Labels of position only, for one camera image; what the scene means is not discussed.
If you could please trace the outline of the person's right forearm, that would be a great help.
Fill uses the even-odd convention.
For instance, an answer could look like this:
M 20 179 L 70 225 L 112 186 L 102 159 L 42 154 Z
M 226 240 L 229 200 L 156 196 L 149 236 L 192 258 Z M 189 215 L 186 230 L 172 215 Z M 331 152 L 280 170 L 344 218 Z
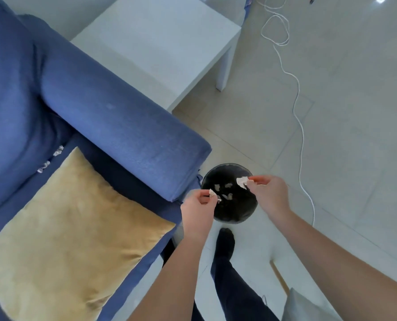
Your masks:
M 291 210 L 268 216 L 343 321 L 397 321 L 397 282 Z

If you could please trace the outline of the wooden furniture leg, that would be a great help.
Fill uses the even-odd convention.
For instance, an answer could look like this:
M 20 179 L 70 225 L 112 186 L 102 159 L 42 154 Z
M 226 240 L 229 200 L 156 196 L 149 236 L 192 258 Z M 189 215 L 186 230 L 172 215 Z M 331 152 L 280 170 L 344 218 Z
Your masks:
M 290 292 L 290 288 L 287 285 L 286 281 L 284 280 L 284 278 L 282 277 L 280 271 L 278 270 L 278 268 L 276 267 L 276 264 L 274 262 L 274 260 L 270 260 L 270 267 L 273 270 L 277 280 L 279 281 L 283 291 L 285 292 L 286 296 L 289 296 L 289 292 Z

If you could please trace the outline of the black sock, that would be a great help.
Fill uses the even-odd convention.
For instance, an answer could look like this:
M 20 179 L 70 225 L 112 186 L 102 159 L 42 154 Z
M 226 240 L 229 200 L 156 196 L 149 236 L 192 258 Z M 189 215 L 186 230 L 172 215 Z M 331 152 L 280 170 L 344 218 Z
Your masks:
M 216 240 L 216 249 L 214 260 L 227 259 L 230 260 L 235 248 L 235 239 L 233 232 L 229 228 L 221 228 Z

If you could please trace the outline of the person's right leg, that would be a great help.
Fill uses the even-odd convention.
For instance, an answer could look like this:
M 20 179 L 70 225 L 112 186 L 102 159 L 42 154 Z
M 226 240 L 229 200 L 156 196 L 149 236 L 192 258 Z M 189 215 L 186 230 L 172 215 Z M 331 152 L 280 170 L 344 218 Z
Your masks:
M 211 275 L 226 321 L 279 321 L 228 258 L 214 259 Z

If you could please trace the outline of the yellow cushion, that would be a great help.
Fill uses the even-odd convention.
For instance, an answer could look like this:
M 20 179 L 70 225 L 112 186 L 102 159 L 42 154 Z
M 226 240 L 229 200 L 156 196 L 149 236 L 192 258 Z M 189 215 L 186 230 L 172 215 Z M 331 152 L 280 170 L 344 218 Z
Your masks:
M 174 223 L 113 189 L 76 147 L 0 231 L 11 321 L 96 321 Z

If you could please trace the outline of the person's right hand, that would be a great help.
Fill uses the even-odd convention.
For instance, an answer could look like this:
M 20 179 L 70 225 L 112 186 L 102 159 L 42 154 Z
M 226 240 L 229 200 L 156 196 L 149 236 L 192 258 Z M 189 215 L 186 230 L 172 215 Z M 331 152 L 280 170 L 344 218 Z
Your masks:
M 292 212 L 289 204 L 288 187 L 282 178 L 273 175 L 258 175 L 251 176 L 249 179 L 266 184 L 262 189 L 250 191 L 255 195 L 258 204 L 272 222 L 278 222 Z

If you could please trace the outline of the white side table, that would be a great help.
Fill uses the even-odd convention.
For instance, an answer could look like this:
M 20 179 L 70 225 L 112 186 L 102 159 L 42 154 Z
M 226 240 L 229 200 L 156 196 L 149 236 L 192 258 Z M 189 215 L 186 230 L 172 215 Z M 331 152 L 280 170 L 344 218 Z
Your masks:
M 225 89 L 240 32 L 201 0 L 117 0 L 71 42 L 172 112 L 219 61 Z

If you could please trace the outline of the person's left hand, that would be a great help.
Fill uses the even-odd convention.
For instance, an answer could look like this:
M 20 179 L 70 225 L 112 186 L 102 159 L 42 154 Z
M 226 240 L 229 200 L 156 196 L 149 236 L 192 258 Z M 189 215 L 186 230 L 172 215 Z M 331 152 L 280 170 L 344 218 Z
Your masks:
M 184 239 L 204 247 L 212 227 L 216 205 L 202 205 L 199 197 L 209 196 L 208 189 L 189 192 L 181 205 Z

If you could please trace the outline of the black round trash bin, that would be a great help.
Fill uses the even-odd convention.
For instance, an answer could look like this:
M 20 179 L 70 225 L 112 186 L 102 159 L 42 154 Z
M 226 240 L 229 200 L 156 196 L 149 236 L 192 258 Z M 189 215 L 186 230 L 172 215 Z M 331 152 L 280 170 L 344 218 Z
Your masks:
M 256 210 L 258 201 L 250 190 L 239 187 L 236 179 L 239 177 L 251 177 L 252 173 L 245 167 L 236 163 L 223 163 L 206 173 L 201 182 L 201 189 L 214 189 L 215 184 L 220 185 L 221 194 L 233 194 L 233 200 L 218 202 L 214 211 L 214 219 L 228 224 L 239 224 L 246 221 Z M 226 183 L 232 183 L 231 188 L 225 188 Z

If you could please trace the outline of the white furniture piece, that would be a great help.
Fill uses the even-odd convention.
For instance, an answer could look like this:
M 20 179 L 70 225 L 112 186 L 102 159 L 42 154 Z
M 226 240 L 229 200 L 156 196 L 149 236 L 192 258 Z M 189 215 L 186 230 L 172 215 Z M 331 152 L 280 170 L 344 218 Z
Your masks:
M 201 0 L 238 26 L 244 23 L 247 0 Z

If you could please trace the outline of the person's left forearm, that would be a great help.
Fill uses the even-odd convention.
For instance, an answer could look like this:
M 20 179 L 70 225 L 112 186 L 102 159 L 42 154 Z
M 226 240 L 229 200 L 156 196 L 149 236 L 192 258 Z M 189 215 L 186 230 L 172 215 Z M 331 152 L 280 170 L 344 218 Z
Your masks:
M 205 238 L 185 236 L 127 321 L 204 321 L 195 303 Z

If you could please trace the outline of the blue fabric sofa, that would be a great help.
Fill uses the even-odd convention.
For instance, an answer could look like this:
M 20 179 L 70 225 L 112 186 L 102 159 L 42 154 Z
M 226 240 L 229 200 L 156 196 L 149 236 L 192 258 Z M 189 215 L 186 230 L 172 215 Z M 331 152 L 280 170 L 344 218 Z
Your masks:
M 0 231 L 75 147 L 117 192 L 176 226 L 212 151 L 45 21 L 0 0 Z

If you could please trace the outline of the grey cushion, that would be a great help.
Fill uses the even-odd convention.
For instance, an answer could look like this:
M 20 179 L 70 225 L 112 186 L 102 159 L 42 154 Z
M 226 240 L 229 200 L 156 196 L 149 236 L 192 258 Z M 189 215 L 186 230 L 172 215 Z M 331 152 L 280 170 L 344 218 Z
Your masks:
M 281 321 L 342 321 L 291 288 Z

